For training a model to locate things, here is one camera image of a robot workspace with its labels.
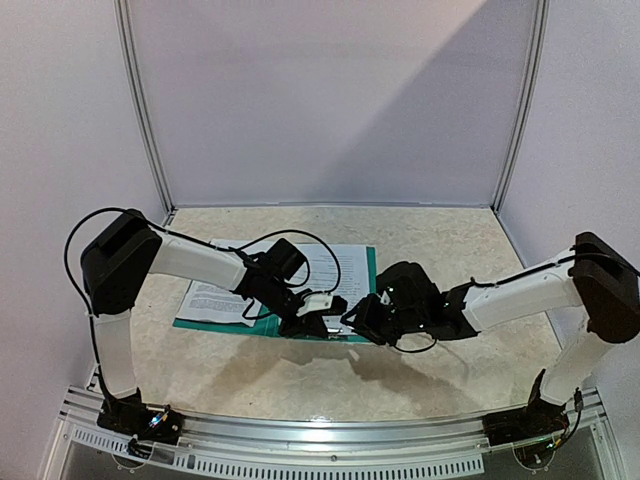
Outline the folder cover metal clip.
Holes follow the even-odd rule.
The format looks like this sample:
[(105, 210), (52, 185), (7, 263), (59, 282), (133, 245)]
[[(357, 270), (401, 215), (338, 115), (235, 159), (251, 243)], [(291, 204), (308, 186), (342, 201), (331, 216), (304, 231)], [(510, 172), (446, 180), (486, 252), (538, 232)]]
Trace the folder cover metal clip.
[(327, 330), (330, 338), (349, 337), (353, 334), (353, 331), (346, 326), (328, 327)]

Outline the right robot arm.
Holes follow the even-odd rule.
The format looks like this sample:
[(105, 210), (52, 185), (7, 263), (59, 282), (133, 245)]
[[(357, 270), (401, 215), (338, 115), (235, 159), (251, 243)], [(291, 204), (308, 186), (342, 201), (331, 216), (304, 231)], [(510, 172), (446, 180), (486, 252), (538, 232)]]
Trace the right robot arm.
[(377, 278), (377, 290), (341, 322), (377, 345), (394, 346), (406, 334), (457, 341), (513, 320), (561, 308), (583, 308), (587, 319), (533, 389), (517, 427), (537, 436), (552, 424), (555, 407), (616, 345), (639, 334), (639, 272), (592, 232), (551, 259), (492, 282), (470, 280), (439, 291), (417, 263), (399, 262)]

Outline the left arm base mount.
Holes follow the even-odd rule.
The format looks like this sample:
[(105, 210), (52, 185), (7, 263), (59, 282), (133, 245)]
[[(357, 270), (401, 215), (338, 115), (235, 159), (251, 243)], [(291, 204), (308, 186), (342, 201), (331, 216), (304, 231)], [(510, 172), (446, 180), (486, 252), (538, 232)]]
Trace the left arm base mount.
[(176, 445), (182, 434), (185, 416), (170, 405), (150, 407), (144, 403), (139, 389), (132, 395), (116, 398), (104, 394), (97, 426), (139, 441)]

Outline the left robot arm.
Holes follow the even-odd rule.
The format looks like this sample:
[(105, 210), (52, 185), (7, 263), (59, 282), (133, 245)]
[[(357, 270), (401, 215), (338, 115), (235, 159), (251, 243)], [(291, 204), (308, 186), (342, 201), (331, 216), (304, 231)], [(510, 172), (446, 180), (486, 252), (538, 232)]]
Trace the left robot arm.
[(154, 226), (138, 210), (118, 209), (110, 223), (82, 252), (83, 285), (94, 317), (93, 338), (103, 390), (116, 398), (111, 419), (128, 434), (148, 426), (148, 412), (131, 397), (138, 390), (131, 342), (131, 314), (150, 274), (207, 283), (255, 300), (281, 320), (283, 337), (325, 339), (332, 307), (328, 293), (294, 292), (289, 281), (303, 254), (278, 240), (265, 252), (219, 247)]

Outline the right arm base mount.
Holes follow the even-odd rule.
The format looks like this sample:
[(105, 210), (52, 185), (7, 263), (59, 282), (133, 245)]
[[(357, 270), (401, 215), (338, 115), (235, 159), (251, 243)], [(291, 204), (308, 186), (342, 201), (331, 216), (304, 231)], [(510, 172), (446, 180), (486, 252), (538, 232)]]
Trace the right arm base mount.
[(584, 402), (574, 402), (577, 414), (573, 426), (570, 426), (565, 406), (556, 406), (534, 401), (524, 407), (494, 412), (482, 417), (482, 426), (491, 446), (514, 443), (561, 431), (558, 439), (552, 439), (547, 450), (557, 449), (565, 444), (579, 426)]

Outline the green file folder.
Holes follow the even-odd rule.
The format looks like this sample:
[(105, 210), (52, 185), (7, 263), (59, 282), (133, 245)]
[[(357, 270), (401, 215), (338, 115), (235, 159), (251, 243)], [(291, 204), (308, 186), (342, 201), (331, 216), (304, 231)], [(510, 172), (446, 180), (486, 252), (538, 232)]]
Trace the green file folder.
[[(370, 290), (369, 293), (373, 293), (376, 290), (376, 274), (377, 274), (376, 250), (371, 246), (367, 246), (367, 247), (370, 248), (369, 262), (370, 262), (370, 287), (371, 287), (371, 290)], [(335, 258), (335, 255), (331, 251), (330, 246), (329, 246), (329, 248), (326, 248), (326, 249), (331, 253), (333, 258)], [(306, 269), (307, 269), (307, 274), (310, 274), (311, 273), (310, 265), (306, 265)], [(301, 284), (298, 284), (296, 286), (297, 287), (296, 287), (295, 290), (297, 292), (300, 292), (300, 291), (302, 291), (304, 289), (309, 289), (309, 288), (302, 288)], [(356, 305), (356, 303), (358, 301), (360, 301), (362, 298), (364, 298), (365, 296), (362, 296), (360, 298), (357, 298), (357, 297), (345, 298), (343, 296), (341, 296), (341, 297), (347, 300), (349, 308), (353, 308)], [(257, 317), (251, 317), (251, 320), (256, 320), (256, 322), (255, 322), (253, 327), (246, 327), (246, 326), (240, 326), (240, 325), (230, 325), (230, 324), (221, 324), (221, 325), (219, 325), (219, 324), (211, 324), (211, 323), (204, 323), (204, 322), (177, 320), (176, 316), (175, 316), (175, 319), (173, 321), (173, 326), (175, 328), (190, 329), (190, 330), (200, 330), (200, 331), (214, 332), (214, 333), (237, 334), (237, 335), (253, 335), (253, 336), (260, 336), (260, 337), (277, 338), (279, 336), (278, 335), (278, 326), (280, 324), (280, 319), (278, 317), (272, 315), (270, 309), (268, 309), (266, 307), (264, 307), (264, 308), (267, 310), (266, 313), (261, 314), (260, 316), (257, 316)]]

